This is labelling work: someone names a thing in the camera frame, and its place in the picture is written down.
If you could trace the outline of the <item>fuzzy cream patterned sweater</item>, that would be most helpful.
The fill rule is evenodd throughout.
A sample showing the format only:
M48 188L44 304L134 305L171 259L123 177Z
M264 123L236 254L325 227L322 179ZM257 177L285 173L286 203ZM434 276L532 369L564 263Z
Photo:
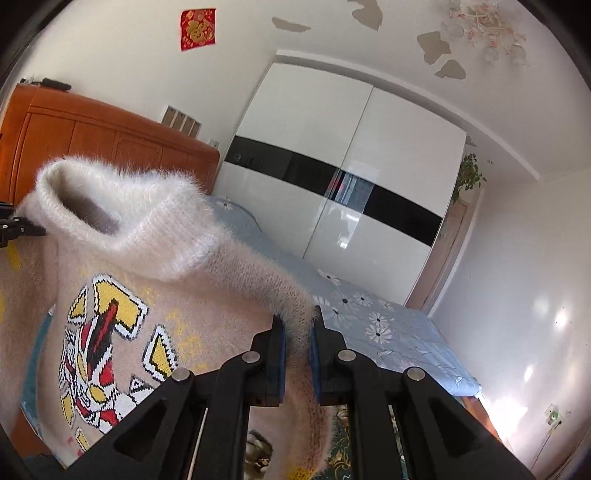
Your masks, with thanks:
M219 222L175 172L47 163L18 216L40 226L1 251L1 424L11 431L36 363L43 441L69 466L176 369L214 371L274 318L287 333L286 396L249 428L271 446L270 479L325 467L332 416L312 386L311 294Z

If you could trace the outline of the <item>blue floral bed sheet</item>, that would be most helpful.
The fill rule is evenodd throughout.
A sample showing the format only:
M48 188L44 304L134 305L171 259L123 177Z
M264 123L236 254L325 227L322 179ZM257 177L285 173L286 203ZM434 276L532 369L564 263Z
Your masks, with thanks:
M12 426L41 317L66 308L74 334L119 310L102 362L109 373L99 406L115 424L171 373L214 370L266 328L286 319L294 349L308 346L310 312L349 347L380 366L418 365L450 394L480 387L421 312L315 272L273 248L242 208L191 189L68 196L46 204L29 196L22 214L55 237L21 239L1 256L1 422Z

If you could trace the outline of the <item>wooden door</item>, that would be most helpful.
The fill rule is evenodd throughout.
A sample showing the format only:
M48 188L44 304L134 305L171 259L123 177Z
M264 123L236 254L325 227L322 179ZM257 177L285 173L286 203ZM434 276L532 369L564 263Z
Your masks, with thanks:
M463 192L449 206L425 266L405 306L429 314L452 272L468 235L481 190Z

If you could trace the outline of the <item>green potted plant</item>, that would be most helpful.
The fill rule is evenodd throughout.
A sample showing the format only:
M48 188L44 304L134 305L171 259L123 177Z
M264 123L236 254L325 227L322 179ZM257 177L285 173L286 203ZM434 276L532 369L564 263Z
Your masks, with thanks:
M462 192L481 188L486 181L487 179L478 165L477 156L474 153L466 154L460 164L452 194L452 203L455 204L460 200Z

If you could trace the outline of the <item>white black striped wardrobe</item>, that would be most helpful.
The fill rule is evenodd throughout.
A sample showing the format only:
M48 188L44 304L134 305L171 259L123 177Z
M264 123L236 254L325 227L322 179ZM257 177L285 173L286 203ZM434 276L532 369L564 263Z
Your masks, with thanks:
M465 132L346 76L276 63L235 133L214 191L276 246L405 303L447 213Z

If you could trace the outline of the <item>orange wooden headboard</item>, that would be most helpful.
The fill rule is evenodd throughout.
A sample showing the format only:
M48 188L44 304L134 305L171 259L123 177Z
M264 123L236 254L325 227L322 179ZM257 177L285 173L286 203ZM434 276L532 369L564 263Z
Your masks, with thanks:
M129 111L55 89L16 86L1 122L1 200L19 204L34 188L37 170L64 155L187 172L207 194L219 164L215 148Z

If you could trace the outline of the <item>black remote on headboard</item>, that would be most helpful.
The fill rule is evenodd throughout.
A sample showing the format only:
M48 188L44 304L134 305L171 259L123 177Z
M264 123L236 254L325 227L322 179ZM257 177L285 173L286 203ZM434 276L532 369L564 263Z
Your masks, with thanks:
M39 86L39 87L54 89L54 90L63 91L63 92L68 92L72 88L72 86L67 83L63 83L63 82L60 82L57 80L52 80L49 78L44 78L40 81L37 81L34 79L21 78L19 83L22 85Z

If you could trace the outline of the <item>floral ceiling lamp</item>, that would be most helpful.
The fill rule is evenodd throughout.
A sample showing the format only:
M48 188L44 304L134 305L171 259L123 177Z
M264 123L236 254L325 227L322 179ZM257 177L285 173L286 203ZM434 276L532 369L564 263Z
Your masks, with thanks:
M465 41L482 58L495 65L504 56L510 63L527 63L527 36L520 30L522 14L509 1L443 1L445 17L441 39L448 43Z

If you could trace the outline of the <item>white wall socket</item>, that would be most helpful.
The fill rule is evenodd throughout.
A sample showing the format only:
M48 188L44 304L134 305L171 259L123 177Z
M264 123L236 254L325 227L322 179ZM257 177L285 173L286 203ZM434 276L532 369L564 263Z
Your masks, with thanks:
M545 411L546 416L546 423L551 428L556 428L562 422L562 417L560 415L559 407L554 404L550 404L549 407Z

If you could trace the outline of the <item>red fu wall decoration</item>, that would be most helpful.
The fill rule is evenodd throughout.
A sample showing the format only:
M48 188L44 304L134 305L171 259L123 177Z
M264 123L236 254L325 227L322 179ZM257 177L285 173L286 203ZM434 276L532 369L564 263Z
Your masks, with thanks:
M185 10L180 15L180 50L187 51L215 43L215 8Z

